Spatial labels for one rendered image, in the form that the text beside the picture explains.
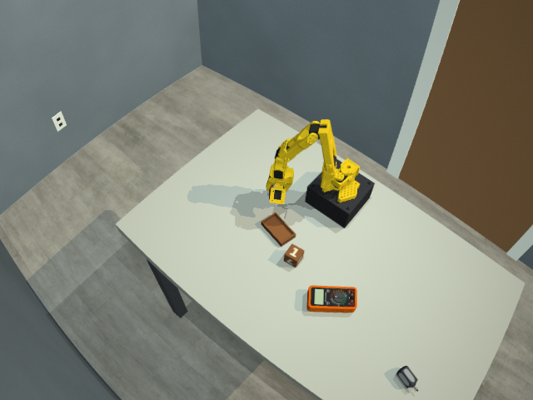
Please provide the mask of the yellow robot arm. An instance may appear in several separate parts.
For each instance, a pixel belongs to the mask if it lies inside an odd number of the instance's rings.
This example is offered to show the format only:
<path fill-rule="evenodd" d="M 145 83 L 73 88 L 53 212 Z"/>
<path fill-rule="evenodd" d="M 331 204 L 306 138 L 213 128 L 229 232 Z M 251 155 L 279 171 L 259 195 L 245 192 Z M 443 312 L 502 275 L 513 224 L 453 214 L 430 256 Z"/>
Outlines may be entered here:
<path fill-rule="evenodd" d="M 336 169 L 336 147 L 330 120 L 312 121 L 294 138 L 288 138 L 278 147 L 273 164 L 273 179 L 284 180 L 287 163 L 317 139 L 320 139 L 324 159 L 321 174 L 322 191 L 325 193 L 332 189 L 340 190 L 337 199 L 339 203 L 355 198 L 360 186 L 360 183 L 354 180 L 358 166 L 345 160 L 340 168 Z"/>

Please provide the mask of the orange digital multimeter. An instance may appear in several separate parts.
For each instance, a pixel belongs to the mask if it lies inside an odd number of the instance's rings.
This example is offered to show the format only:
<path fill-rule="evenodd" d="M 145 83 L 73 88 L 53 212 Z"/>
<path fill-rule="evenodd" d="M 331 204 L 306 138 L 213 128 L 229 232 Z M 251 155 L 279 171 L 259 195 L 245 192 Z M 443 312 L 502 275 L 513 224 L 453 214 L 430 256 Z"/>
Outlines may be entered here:
<path fill-rule="evenodd" d="M 357 307 L 355 287 L 310 286 L 307 310 L 310 312 L 353 313 Z"/>

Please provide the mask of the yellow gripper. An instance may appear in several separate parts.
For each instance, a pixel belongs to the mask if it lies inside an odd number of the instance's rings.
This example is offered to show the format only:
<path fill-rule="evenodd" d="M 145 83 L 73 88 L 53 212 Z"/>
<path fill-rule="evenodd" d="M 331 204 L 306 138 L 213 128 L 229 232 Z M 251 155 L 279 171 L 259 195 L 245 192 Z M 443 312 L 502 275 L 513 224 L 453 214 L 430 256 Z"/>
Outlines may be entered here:
<path fill-rule="evenodd" d="M 284 204 L 285 202 L 285 196 L 286 191 L 289 189 L 289 187 L 293 183 L 293 177 L 294 177 L 294 169 L 286 167 L 286 174 L 284 177 L 284 180 L 278 180 L 273 179 L 273 164 L 271 165 L 271 170 L 269 173 L 269 178 L 266 183 L 266 190 L 269 192 L 269 189 L 271 185 L 274 185 L 276 183 L 275 187 L 271 188 L 271 195 L 270 195 L 270 202 L 269 203 L 278 203 L 278 204 Z M 292 176 L 293 174 L 293 176 Z M 285 184 L 283 189 L 283 184 Z"/>

